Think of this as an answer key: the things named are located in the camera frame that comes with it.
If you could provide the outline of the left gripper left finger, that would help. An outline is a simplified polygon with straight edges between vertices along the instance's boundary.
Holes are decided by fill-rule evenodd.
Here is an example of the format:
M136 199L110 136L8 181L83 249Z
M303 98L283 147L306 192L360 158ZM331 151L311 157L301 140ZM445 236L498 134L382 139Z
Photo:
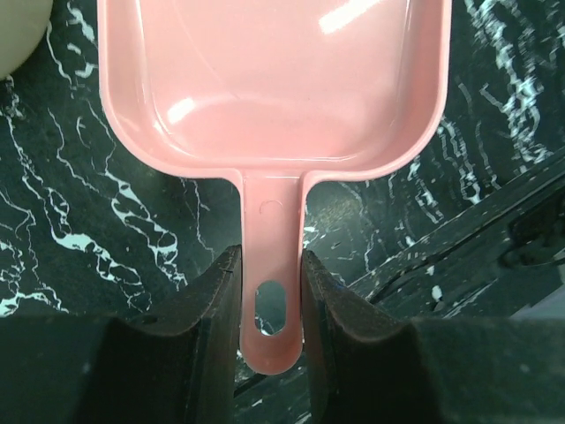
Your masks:
M231 246L129 320L2 319L2 422L232 422L241 286L241 249Z

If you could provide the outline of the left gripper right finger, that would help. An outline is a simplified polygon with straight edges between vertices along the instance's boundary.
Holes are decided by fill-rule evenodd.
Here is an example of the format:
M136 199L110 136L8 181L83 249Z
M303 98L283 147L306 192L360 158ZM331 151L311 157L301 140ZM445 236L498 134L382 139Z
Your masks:
M558 319L400 321L340 284L311 251L301 302L316 423L561 423Z

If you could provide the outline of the pink dustpan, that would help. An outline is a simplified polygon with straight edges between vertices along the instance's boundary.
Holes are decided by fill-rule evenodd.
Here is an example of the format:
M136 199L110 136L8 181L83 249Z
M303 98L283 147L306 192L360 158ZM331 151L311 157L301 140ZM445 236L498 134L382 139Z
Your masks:
M306 197L387 176L432 139L450 1L100 1L102 107L147 166L240 196L240 350L277 375L302 352Z

